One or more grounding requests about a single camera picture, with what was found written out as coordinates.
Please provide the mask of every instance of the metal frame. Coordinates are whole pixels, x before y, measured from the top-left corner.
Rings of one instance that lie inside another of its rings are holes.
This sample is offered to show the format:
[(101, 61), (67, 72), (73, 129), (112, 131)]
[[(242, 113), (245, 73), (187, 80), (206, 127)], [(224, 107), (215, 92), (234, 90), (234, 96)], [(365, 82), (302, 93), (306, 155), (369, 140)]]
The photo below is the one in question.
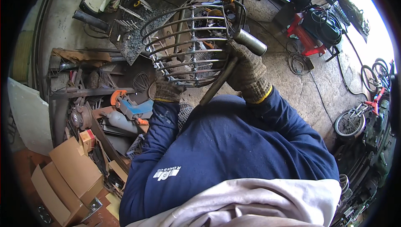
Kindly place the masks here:
[[(206, 17), (195, 17), (195, 9), (197, 8), (209, 8), (209, 9), (219, 9), (223, 17), (213, 17), (213, 16), (206, 16)], [(190, 18), (184, 18), (185, 10), (190, 10), (191, 11), (191, 17)], [(179, 19), (177, 21), (171, 22), (171, 23), (166, 23), (156, 29), (153, 29), (148, 32), (147, 26), (151, 24), (153, 21), (166, 16), (171, 13), (176, 13), (179, 12)], [(221, 74), (223, 70), (225, 70), (227, 66), (227, 57), (224, 59), (205, 59), (205, 60), (197, 60), (196, 54), (198, 53), (210, 53), (210, 52), (224, 52), (223, 49), (200, 49), (200, 50), (195, 50), (196, 49), (196, 43), (197, 42), (204, 42), (204, 41), (228, 41), (229, 37), (229, 32), (228, 32), (228, 23), (227, 20), (225, 19), (225, 13), (224, 13), (224, 7), (223, 5), (191, 5), (191, 6), (186, 6), (178, 9), (174, 9), (172, 11), (165, 12), (163, 14), (160, 14), (159, 16), (155, 17), (154, 19), (150, 20), (147, 22), (142, 30), (141, 30), (141, 36), (142, 38), (142, 43), (145, 44), (145, 49), (146, 51), (150, 52), (150, 58), (152, 59), (153, 65), (156, 69), (161, 71), (163, 73), (163, 76), (168, 78), (170, 82), (175, 82), (177, 85), (184, 86), (184, 87), (202, 87), (206, 86), (208, 84), (213, 83)], [(222, 20), (224, 21), (224, 27), (195, 27), (195, 21), (200, 21), (200, 20)], [(183, 23), (189, 23), (188, 29), (182, 30), (182, 25)], [(174, 33), (171, 33), (169, 35), (160, 37), (160, 38), (155, 38), (152, 37), (157, 31), (160, 29), (166, 28), (171, 25), (177, 24), (177, 31)], [(197, 31), (204, 31), (204, 30), (224, 30), (226, 32), (226, 37), (225, 38), (197, 38), (195, 36), (195, 32)], [(183, 33), (191, 33), (191, 39), (180, 42), (180, 36)], [(155, 48), (155, 44), (158, 44), (160, 41), (166, 38), (170, 38), (172, 36), (175, 36), (175, 42), (172, 45), (164, 46), (160, 49)], [(192, 44), (191, 49), (189, 49), (186, 52), (180, 52), (178, 53), (178, 46), (184, 45), (184, 44)], [(165, 51), (167, 49), (173, 48), (174, 52), (173, 54), (159, 57), (157, 55), (158, 52)], [(189, 62), (183, 62), (180, 64), (172, 65), (165, 67), (163, 64), (163, 61), (167, 59), (171, 59), (173, 57), (178, 57), (178, 56), (183, 56), (183, 55), (190, 55), (190, 61)], [(218, 68), (218, 69), (198, 69), (199, 64), (205, 64), (205, 63), (215, 63), (215, 62), (224, 62), (224, 67), (223, 68)], [(184, 71), (184, 72), (175, 72), (175, 73), (169, 73), (168, 69), (175, 68), (175, 67), (180, 67), (180, 66), (187, 66), (187, 65), (193, 65), (190, 71)], [(205, 73), (205, 72), (218, 72), (217, 74), (213, 74), (211, 76), (207, 77), (200, 77), (200, 73)], [(186, 75), (186, 74), (193, 74), (193, 77), (190, 78), (175, 78), (175, 76), (178, 75)]]

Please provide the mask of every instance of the sweatshirt logo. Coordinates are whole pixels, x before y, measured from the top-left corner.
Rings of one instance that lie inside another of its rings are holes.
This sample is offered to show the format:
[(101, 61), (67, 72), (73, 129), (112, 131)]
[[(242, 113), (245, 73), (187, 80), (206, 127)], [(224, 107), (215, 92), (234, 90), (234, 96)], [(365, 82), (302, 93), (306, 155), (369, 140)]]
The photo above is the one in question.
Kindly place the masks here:
[(176, 176), (178, 171), (180, 171), (181, 166), (174, 166), (165, 169), (158, 169), (157, 172), (153, 175), (153, 178), (158, 178), (157, 180), (166, 180), (170, 176)]

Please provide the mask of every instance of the work glove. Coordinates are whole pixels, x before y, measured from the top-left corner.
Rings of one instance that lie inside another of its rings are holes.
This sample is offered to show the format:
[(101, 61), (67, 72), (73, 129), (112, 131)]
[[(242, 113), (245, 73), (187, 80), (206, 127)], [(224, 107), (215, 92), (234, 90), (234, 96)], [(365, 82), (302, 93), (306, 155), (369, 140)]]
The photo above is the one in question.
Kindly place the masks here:
[(229, 55), (238, 57), (238, 64), (227, 80), (229, 86), (242, 92), (251, 104), (261, 103), (272, 91), (262, 57), (253, 54), (246, 46), (232, 40), (228, 44)]
[[(164, 64), (165, 67), (173, 66), (176, 64), (181, 64), (178, 60), (173, 60)], [(172, 74), (174, 72), (184, 72), (185, 66), (179, 66), (175, 68), (167, 69), (168, 73)], [(189, 75), (178, 75), (175, 78), (188, 78)], [(154, 95), (154, 100), (161, 102), (173, 102), (179, 103), (181, 99), (181, 94), (184, 92), (185, 87), (178, 86), (174, 82), (169, 82), (167, 77), (163, 76), (163, 72), (156, 70), (156, 93)]]

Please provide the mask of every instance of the navy blue sweatshirt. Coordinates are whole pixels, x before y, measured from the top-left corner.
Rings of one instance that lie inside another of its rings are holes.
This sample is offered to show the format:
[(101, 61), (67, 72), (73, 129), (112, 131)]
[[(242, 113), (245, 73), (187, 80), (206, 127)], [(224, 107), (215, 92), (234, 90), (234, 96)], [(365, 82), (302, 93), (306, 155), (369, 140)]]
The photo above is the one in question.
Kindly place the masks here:
[(193, 110), (177, 137), (178, 112), (178, 104), (154, 102), (121, 200), (121, 226), (180, 206), (224, 180), (339, 180), (322, 137), (275, 88), (260, 104), (214, 97)]

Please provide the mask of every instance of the person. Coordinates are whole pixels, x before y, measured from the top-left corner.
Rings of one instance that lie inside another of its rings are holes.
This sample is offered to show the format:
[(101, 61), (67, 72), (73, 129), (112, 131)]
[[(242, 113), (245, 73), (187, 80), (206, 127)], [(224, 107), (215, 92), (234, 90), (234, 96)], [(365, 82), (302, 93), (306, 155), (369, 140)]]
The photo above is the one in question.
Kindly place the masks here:
[(180, 134), (184, 88), (157, 72), (149, 130), (120, 204), (121, 226), (330, 224), (341, 193), (333, 155), (270, 83), (261, 57), (235, 41), (229, 52), (239, 63), (227, 83), (243, 98), (219, 95), (197, 106)]

